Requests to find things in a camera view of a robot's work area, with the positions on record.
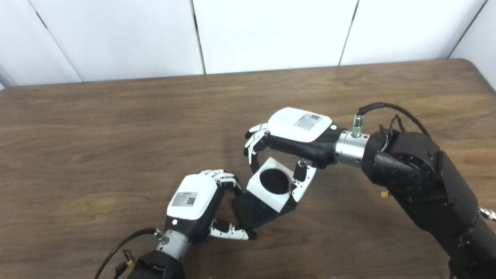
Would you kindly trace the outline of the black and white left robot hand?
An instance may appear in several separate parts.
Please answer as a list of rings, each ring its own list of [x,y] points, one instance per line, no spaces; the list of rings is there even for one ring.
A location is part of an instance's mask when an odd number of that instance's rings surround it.
[[[237,176],[223,169],[185,176],[167,206],[165,230],[181,233],[192,243],[209,236],[255,240],[255,231],[215,217],[227,191],[235,197],[243,193]]]

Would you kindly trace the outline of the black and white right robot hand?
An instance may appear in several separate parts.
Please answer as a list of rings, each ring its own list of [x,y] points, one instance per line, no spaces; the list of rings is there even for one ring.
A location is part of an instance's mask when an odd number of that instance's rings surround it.
[[[258,153],[266,148],[299,157],[291,186],[292,199],[298,203],[317,169],[337,163],[335,148],[345,130],[328,116],[286,107],[248,129],[243,154],[253,172],[260,168]]]

